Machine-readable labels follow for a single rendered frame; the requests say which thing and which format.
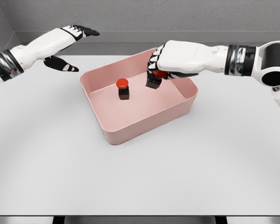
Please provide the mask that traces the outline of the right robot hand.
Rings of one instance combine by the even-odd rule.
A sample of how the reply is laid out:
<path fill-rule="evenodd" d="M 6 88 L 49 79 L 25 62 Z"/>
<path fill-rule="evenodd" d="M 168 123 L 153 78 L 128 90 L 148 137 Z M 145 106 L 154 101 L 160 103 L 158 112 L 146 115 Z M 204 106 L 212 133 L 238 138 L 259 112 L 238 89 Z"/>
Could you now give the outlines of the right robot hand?
<path fill-rule="evenodd" d="M 170 40 L 158 47 L 147 62 L 147 71 L 162 70 L 174 79 L 198 75 L 204 69 L 207 46 Z"/>

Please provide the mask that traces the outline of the pink rectangular basket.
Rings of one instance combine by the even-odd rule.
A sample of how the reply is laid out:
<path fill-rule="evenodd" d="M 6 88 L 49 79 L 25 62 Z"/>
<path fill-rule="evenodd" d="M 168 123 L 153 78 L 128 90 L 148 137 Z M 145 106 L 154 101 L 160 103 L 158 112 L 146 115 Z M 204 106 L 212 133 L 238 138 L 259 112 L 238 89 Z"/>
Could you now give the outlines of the pink rectangular basket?
<path fill-rule="evenodd" d="M 146 87 L 147 62 L 155 49 L 90 70 L 80 82 L 106 140 L 121 144 L 188 113 L 198 95 L 190 78 L 163 80 L 158 89 Z M 129 82 L 130 98 L 119 99 L 116 82 Z"/>

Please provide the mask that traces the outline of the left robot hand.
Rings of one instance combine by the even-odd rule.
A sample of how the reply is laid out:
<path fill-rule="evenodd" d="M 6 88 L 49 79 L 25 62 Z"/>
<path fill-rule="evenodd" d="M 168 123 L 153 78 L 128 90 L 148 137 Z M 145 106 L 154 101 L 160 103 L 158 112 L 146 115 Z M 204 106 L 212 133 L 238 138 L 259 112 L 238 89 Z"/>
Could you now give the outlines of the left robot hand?
<path fill-rule="evenodd" d="M 69 48 L 74 43 L 88 36 L 99 36 L 100 33 L 80 25 L 69 25 L 55 28 L 32 41 L 29 45 L 35 48 L 38 60 L 43 60 L 45 66 L 68 72 L 78 72 L 79 69 L 65 60 L 55 56 L 56 53 Z"/>

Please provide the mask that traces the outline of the red button industrial switch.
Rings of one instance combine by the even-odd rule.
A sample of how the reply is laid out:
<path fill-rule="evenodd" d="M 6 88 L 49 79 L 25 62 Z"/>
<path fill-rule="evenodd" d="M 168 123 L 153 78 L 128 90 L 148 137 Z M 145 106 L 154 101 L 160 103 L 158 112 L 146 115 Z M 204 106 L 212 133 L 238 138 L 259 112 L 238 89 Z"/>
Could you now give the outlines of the red button industrial switch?
<path fill-rule="evenodd" d="M 157 89 L 160 87 L 162 79 L 169 75 L 168 72 L 162 70 L 147 71 L 146 87 Z"/>
<path fill-rule="evenodd" d="M 129 93 L 129 82 L 125 78 L 120 78 L 116 82 L 116 86 L 119 91 L 119 99 L 120 100 L 128 100 L 130 98 Z"/>

